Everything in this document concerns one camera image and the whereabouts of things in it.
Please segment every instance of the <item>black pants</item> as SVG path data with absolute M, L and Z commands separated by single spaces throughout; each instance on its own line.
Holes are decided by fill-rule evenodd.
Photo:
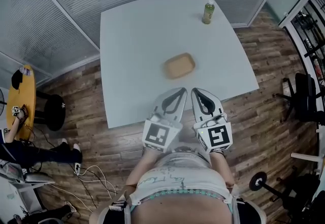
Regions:
M 45 220 L 47 218 L 58 218 L 62 219 L 65 215 L 71 212 L 69 205 L 64 205 L 61 208 L 55 209 L 55 210 L 48 210 L 46 212 L 42 213 L 36 213 L 30 216 L 26 216 L 22 219 L 23 224 L 37 224 L 42 220 Z
M 82 154 L 77 149 L 70 150 L 67 143 L 62 143 L 50 150 L 33 146 L 24 146 L 20 141 L 5 144 L 9 152 L 16 159 L 16 162 L 23 168 L 30 168 L 36 163 L 57 162 L 57 163 L 81 163 Z

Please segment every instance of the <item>plastic bottle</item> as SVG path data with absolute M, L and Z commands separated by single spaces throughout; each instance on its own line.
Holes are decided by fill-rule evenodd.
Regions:
M 26 76 L 30 76 L 31 75 L 31 70 L 25 68 L 24 66 L 21 66 L 19 68 L 19 71 L 23 74 L 23 75 L 26 75 Z
M 213 11 L 214 11 L 213 0 L 209 0 L 209 2 L 207 2 L 204 6 L 204 14 L 203 14 L 202 22 L 204 22 L 205 24 L 211 23 Z

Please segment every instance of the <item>green bottle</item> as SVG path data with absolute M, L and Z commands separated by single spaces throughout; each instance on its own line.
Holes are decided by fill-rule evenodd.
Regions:
M 206 5 L 204 6 L 204 14 L 203 14 L 202 22 L 204 22 L 205 24 L 211 23 L 213 11 L 214 11 L 213 0 L 209 0 L 209 2 L 207 2 Z

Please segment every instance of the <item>tan container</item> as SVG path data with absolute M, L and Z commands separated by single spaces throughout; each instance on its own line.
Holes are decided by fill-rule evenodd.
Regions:
M 169 79 L 183 77 L 195 68 L 195 62 L 189 53 L 182 53 L 165 62 L 165 73 Z

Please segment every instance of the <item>square table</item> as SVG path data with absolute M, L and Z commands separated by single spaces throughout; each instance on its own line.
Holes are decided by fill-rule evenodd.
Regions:
M 205 89 L 221 100 L 258 89 L 246 53 L 215 3 L 210 24 L 202 23 L 208 0 L 138 0 L 102 12 L 101 72 L 109 127 L 144 121 L 154 100 L 177 87 Z M 196 67 L 179 79 L 166 78 L 166 60 L 187 52 Z

